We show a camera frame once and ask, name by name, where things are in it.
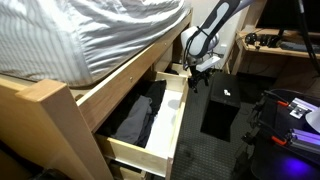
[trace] floor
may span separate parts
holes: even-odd
[[[183,124],[178,139],[171,179],[173,180],[227,180],[232,179],[235,154],[242,144],[241,137],[251,130],[246,118],[261,93],[274,81],[256,76],[238,74],[241,108],[230,129],[230,141],[200,132],[209,88],[202,81],[198,93],[189,91]]]

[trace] mattress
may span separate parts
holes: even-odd
[[[188,12],[183,0],[3,0],[0,73],[91,85]]]

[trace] wooden bed frame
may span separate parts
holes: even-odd
[[[191,15],[192,12],[90,89],[70,90],[66,84],[53,80],[34,83],[1,75],[1,140],[20,156],[44,168],[58,169],[72,179],[113,179],[114,173],[110,172],[112,168],[104,156],[117,152],[105,152],[108,148],[97,144],[105,140],[94,133],[137,81],[154,67],[175,39],[179,39],[179,34],[190,24]],[[174,132],[175,143],[178,132]],[[172,164],[175,145],[171,151],[169,164]],[[161,168],[169,178],[169,166]]]

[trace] black box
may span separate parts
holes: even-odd
[[[201,132],[230,141],[230,126],[240,109],[237,77],[216,72],[211,80]]]

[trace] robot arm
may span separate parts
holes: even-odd
[[[184,49],[182,63],[184,69],[186,70],[189,66],[186,60],[188,55],[193,58],[202,58],[205,56],[208,51],[212,50],[218,44],[218,31],[225,22],[253,1],[254,0],[220,0],[200,27],[193,26],[182,32],[181,42]],[[198,79],[205,79],[207,85],[207,75],[195,69],[191,69],[191,73],[193,76],[189,79],[189,86],[191,85],[191,88],[196,91],[195,86],[198,83]]]

